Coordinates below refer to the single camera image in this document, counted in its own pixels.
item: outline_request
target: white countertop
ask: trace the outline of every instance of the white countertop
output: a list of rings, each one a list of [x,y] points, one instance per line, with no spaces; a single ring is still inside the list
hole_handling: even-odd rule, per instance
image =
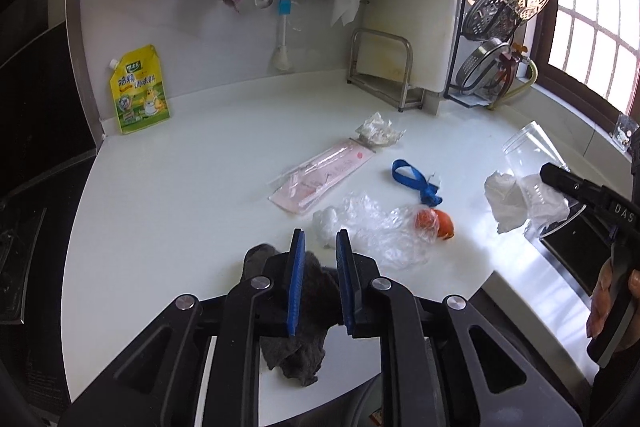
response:
[[[72,399],[176,296],[227,293],[238,283],[251,247],[271,243],[286,251],[293,229],[300,227],[308,232],[307,248],[322,264],[335,266],[335,251],[315,241],[313,211],[353,191],[366,191],[388,210],[418,203],[415,191],[391,178],[397,158],[440,174],[440,208],[451,215],[456,235],[433,245],[427,264],[382,273],[439,301],[452,293],[469,298],[497,271],[564,355],[593,379],[596,366],[586,354],[584,333],[587,307],[522,230],[495,232],[484,199],[485,178],[507,170],[502,145],[527,123],[511,109],[490,113],[443,102],[437,117],[416,110],[398,114],[345,83],[343,71],[216,87],[175,98],[170,109],[172,118],[164,123],[107,137],[84,189],[62,292],[62,347]],[[377,153],[305,216],[268,201],[268,184],[283,169],[353,136],[377,110],[407,130],[399,144]],[[559,149],[572,168],[590,170],[574,167],[584,160]],[[377,339],[355,341],[344,327],[335,327],[325,350],[318,382],[305,388],[262,364],[260,425],[317,407],[380,370]]]

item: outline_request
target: yellow seasoning pouch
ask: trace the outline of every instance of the yellow seasoning pouch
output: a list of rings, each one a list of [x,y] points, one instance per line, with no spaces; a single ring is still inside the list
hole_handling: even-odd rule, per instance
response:
[[[114,68],[110,84],[123,134],[169,118],[160,59],[151,44],[124,55]]]

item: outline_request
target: brand logo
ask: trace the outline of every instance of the brand logo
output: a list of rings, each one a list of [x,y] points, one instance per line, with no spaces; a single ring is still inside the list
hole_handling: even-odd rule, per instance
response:
[[[140,71],[142,69],[142,64],[140,61],[134,62],[132,64],[127,64],[125,66],[127,73],[135,73],[136,71]]]

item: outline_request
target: silver bolt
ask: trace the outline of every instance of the silver bolt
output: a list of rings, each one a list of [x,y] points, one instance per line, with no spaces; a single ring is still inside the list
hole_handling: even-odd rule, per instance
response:
[[[452,310],[463,310],[466,307],[466,301],[460,295],[452,295],[447,298],[447,306]]]
[[[193,308],[195,303],[196,299],[193,298],[193,295],[180,295],[175,299],[175,305],[179,310],[188,310],[189,308]]]
[[[371,281],[371,285],[376,290],[385,292],[389,288],[391,288],[391,281],[389,279],[385,279],[384,277],[377,277],[376,279],[373,279]]]
[[[258,275],[258,277],[251,279],[251,286],[257,290],[266,290],[271,286],[271,280],[264,275]]]

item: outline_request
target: blue strap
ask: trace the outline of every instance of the blue strap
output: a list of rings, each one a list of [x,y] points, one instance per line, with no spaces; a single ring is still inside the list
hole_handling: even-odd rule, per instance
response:
[[[414,174],[414,178],[405,176],[398,172],[398,169],[402,167],[409,167],[411,172]],[[391,173],[399,184],[412,188],[413,190],[418,190],[420,192],[420,202],[422,204],[426,204],[427,206],[438,206],[442,203],[442,198],[436,195],[438,186],[428,182],[422,173],[406,160],[394,161],[393,165],[391,165]]]

